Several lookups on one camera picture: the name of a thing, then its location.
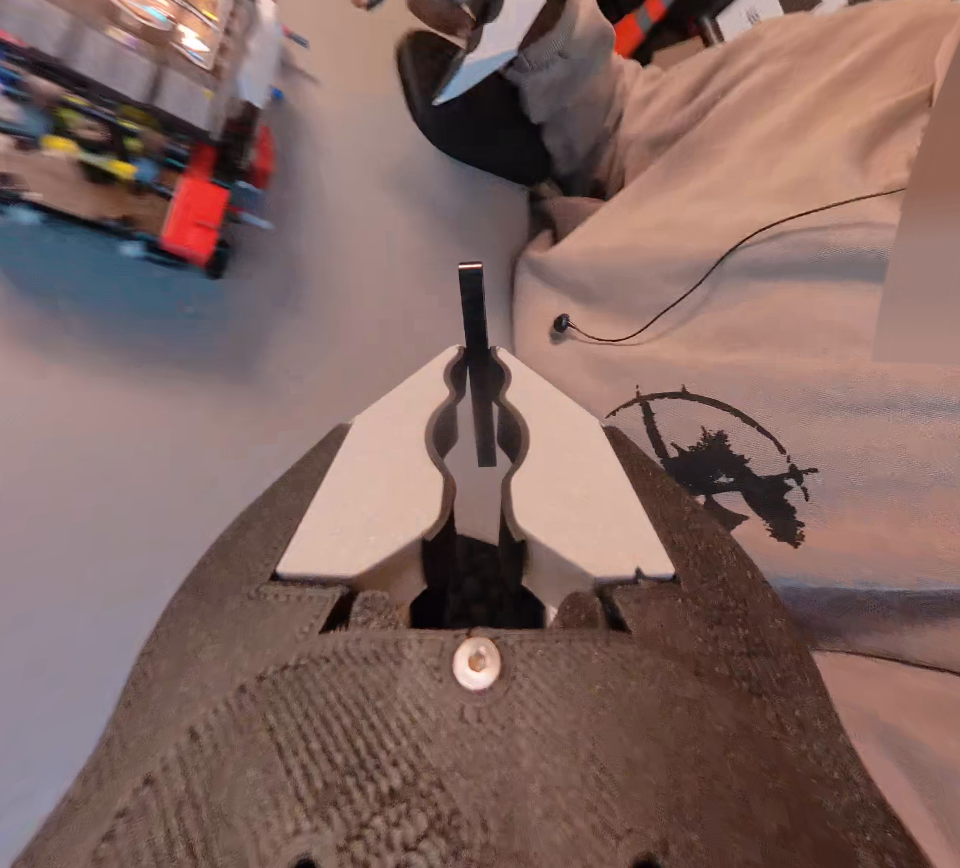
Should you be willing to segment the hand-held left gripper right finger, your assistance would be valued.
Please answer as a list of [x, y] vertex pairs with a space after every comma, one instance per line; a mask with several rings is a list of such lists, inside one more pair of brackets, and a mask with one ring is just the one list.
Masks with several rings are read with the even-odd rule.
[[573, 593], [639, 580], [670, 581], [675, 568], [621, 460], [594, 415], [510, 352], [496, 441], [510, 467], [503, 524], [522, 544], [522, 585], [546, 608]]

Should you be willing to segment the red white lego car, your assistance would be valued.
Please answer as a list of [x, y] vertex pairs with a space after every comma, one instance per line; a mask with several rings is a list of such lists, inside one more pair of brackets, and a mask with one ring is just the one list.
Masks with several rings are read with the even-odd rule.
[[267, 229], [276, 0], [1, 0], [2, 221], [70, 225], [222, 278]]

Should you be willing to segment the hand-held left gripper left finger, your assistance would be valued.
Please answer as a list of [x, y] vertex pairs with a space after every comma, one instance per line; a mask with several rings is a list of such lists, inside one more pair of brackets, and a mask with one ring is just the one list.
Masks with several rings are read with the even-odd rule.
[[427, 588], [423, 545], [451, 520], [464, 349], [442, 351], [349, 424], [276, 564], [282, 582], [381, 591], [407, 608]]

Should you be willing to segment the person's beige sweatshirt torso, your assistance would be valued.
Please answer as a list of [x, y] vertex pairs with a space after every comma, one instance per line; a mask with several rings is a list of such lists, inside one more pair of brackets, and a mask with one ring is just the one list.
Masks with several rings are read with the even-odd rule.
[[935, 866], [958, 866], [958, 367], [872, 348], [957, 47], [956, 1], [881, 0], [662, 70], [618, 193], [534, 196], [512, 310], [515, 353], [780, 591]]

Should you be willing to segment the orange grey striped object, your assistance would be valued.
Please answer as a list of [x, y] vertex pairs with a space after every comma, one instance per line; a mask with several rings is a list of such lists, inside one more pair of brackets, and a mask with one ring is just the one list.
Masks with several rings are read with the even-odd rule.
[[625, 58], [635, 55], [653, 30], [665, 19], [677, 0], [643, 0], [614, 24], [615, 52]]

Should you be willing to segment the person's right forearm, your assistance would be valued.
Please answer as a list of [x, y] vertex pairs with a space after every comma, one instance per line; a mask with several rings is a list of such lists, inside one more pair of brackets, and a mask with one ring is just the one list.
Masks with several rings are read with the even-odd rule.
[[554, 181], [570, 195], [611, 198], [627, 181], [629, 134], [664, 73], [615, 51], [597, 0], [549, 0], [551, 26], [525, 43], [507, 71], [536, 126]]

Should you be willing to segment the black lego beam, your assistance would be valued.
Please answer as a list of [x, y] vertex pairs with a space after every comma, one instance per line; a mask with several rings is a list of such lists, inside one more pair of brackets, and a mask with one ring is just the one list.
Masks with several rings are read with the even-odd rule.
[[474, 442], [479, 468], [497, 466], [497, 442], [492, 395], [492, 365], [482, 262], [458, 266], [463, 326], [463, 357], [471, 400]]

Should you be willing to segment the black padded wrist rest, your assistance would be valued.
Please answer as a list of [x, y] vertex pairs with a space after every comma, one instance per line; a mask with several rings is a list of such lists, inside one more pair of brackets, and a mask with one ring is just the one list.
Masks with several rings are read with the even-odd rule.
[[526, 188], [548, 180], [551, 162], [541, 131], [525, 115], [520, 92], [509, 79], [494, 73], [464, 94], [435, 105], [433, 96], [459, 47], [419, 29], [407, 32], [395, 49], [410, 117], [439, 152]]

